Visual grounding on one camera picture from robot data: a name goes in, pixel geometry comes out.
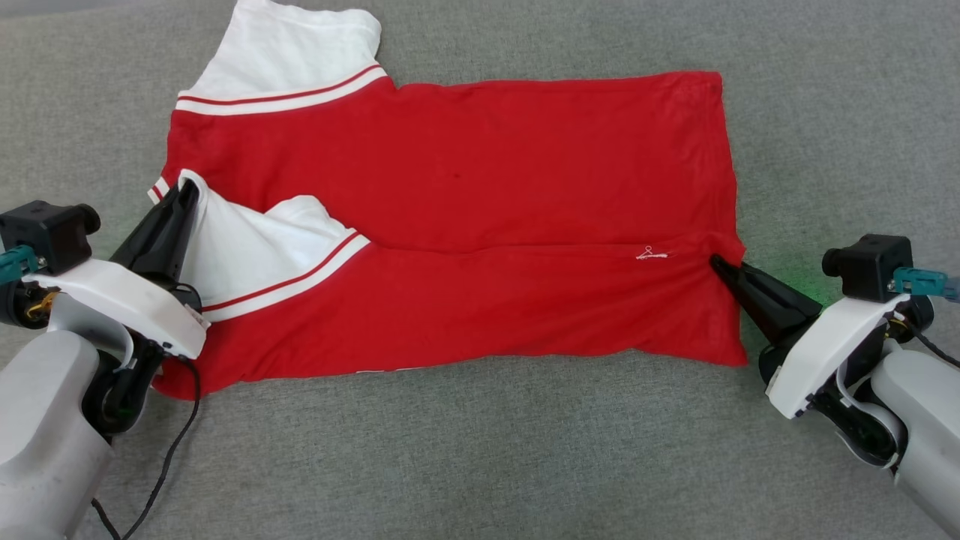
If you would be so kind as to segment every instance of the embroidered logo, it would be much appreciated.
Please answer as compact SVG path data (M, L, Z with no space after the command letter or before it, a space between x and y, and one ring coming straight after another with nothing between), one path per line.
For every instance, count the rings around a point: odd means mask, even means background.
M654 253L651 246L646 246L646 251L636 256L636 260L646 260L648 258L667 258L666 253Z

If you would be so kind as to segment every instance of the cable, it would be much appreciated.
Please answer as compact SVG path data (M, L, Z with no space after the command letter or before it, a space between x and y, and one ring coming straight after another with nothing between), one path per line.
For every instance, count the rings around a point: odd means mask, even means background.
M906 325L908 329L910 329L910 331L913 332L915 336L917 336L917 339L919 339L920 342L927 347L927 349L933 352L934 355L939 356L946 363L951 364L953 367L960 369L960 362L958 362L957 359L954 358L953 356L950 356L947 353L944 353L944 351L940 347L937 347L936 345L934 345L934 343L930 341L928 337L920 333L920 329L917 328L917 326L914 325L912 322L910 322L910 319L903 317L902 322L903 324Z
M100 521L104 523L104 527L107 528L107 531L110 533L110 536L113 540L129 540L133 533L140 527L140 524L143 523L143 520L147 519L147 514L150 513L150 509L156 501L156 496L160 493L160 488L163 487L163 482L167 480L167 472L170 470L170 463L173 461L174 452L177 451L177 446L180 445L180 441L183 440L183 437L186 435L187 431L190 429L190 426L193 425L193 421L197 418L197 412L200 410L200 372L197 371L197 366L193 365L193 362L188 359L182 359L183 365L190 370L193 374L193 388L194 388L194 398L193 398L193 411L190 412L190 418L187 419L186 424L183 425L183 429L180 430L180 434L177 435L177 438L174 439L170 449L167 450L167 455L163 458L163 468L160 470L160 477L156 479L156 485L154 486L154 491L150 493L150 499L147 499L147 505L144 506L143 511L140 512L140 517L136 519L133 523L133 526L130 527L130 530L127 531L127 534L120 536L120 533L117 532L116 527L113 526L113 523L110 522L109 517L104 508L100 505L100 502L94 499L90 503L97 510L97 514L100 515Z

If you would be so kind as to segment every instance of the t-shirt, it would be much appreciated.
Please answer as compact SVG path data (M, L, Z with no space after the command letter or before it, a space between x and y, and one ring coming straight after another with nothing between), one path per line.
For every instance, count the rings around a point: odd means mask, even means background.
M203 194L204 392L490 355L745 363L716 73L397 87L367 12L240 0L150 190ZM174 362L155 386L188 398Z

